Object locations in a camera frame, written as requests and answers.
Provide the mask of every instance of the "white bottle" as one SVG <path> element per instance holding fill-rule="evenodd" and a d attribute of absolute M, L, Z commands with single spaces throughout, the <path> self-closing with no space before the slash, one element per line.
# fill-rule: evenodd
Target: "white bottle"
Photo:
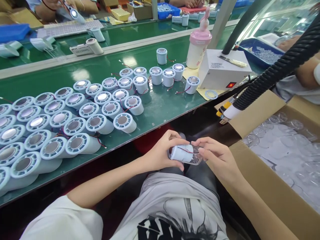
<path fill-rule="evenodd" d="M 207 46 L 211 42 L 212 35 L 210 31 L 207 30 L 209 26 L 209 13 L 210 7 L 207 7 L 205 16 L 200 21 L 200 29 L 190 34 L 190 45 L 186 61 L 188 68 L 197 69 L 200 67 Z"/>

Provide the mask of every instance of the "person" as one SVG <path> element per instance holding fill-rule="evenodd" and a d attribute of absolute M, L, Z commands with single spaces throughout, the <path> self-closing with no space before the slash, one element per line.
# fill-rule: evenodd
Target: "person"
<path fill-rule="evenodd" d="M 190 168 L 183 176 L 184 165 L 167 157 L 171 147 L 189 144 L 177 132 L 168 130 L 144 156 L 58 198 L 29 223 L 21 240 L 101 239 L 102 219 L 90 208 L 133 176 L 159 169 L 164 171 L 149 174 L 144 181 L 140 196 L 131 204 L 112 240 L 228 239 L 217 191 L 208 181 L 211 177 L 206 177 L 209 172 L 214 176 L 211 169 L 221 182 L 232 187 L 237 204 L 262 240 L 297 240 L 242 176 L 227 146 L 209 137 L 191 143 L 200 146 L 199 154 L 207 164 L 190 165 L 200 167 L 203 174 L 189 175 L 204 178 L 204 186 L 186 177 Z"/>
<path fill-rule="evenodd" d="M 288 51 L 300 38 L 295 36 L 282 42 L 278 47 Z M 301 65 L 295 74 L 279 81 L 273 92 L 288 102 L 294 95 L 299 95 L 309 102 L 320 104 L 320 53 Z"/>
<path fill-rule="evenodd" d="M 45 22 L 67 22 L 73 20 L 60 0 L 27 0 L 27 2 L 31 11 Z M 66 2 L 84 18 L 95 18 L 93 14 L 99 12 L 96 0 L 66 0 Z"/>

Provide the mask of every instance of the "metal pole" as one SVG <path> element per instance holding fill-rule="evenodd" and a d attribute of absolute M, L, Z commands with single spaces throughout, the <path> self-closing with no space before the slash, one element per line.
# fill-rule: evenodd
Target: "metal pole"
<path fill-rule="evenodd" d="M 153 20 L 158 20 L 158 1 L 151 0 Z"/>
<path fill-rule="evenodd" d="M 211 31 L 212 40 L 208 45 L 208 49 L 216 49 L 222 33 L 226 27 L 226 24 L 230 18 L 232 10 L 236 5 L 237 0 L 224 0 L 222 2 L 219 13 L 217 14 L 216 22 L 213 25 Z"/>

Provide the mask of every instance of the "red indicator light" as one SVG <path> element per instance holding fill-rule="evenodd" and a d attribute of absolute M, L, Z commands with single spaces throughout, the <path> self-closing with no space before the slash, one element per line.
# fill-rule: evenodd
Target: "red indicator light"
<path fill-rule="evenodd" d="M 231 83 L 228 84 L 228 86 L 226 86 L 226 88 L 233 88 L 234 85 L 236 85 L 236 83 L 235 82 L 231 82 Z"/>

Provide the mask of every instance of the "blue bin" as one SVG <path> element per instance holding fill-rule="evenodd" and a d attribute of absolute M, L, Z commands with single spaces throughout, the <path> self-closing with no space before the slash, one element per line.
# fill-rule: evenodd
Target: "blue bin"
<path fill-rule="evenodd" d="M 29 24 L 12 24 L 0 26 L 0 43 L 21 41 L 30 31 Z"/>
<path fill-rule="evenodd" d="M 158 19 L 166 19 L 170 14 L 172 16 L 180 16 L 180 9 L 176 8 L 168 3 L 158 3 L 159 5 L 169 5 L 171 7 L 171 11 L 159 12 L 158 11 Z"/>
<path fill-rule="evenodd" d="M 246 48 L 249 49 L 251 47 L 252 47 L 252 52 L 249 52 L 246 50 Z M 268 67 L 273 65 L 273 63 L 268 63 L 268 62 L 262 60 L 261 58 L 259 58 L 258 56 L 256 56 L 255 52 L 258 51 L 257 47 L 262 47 L 265 50 L 271 50 L 273 53 L 280 54 L 281 56 L 284 54 L 283 52 L 273 48 L 272 46 L 270 46 L 264 42 L 261 42 L 260 40 L 258 40 L 256 38 L 248 38 L 248 39 L 243 40 L 240 43 L 238 50 L 244 51 L 244 53 L 249 61 L 252 61 L 253 63 L 255 63 L 256 65 L 260 66 L 263 69 L 267 69 Z"/>

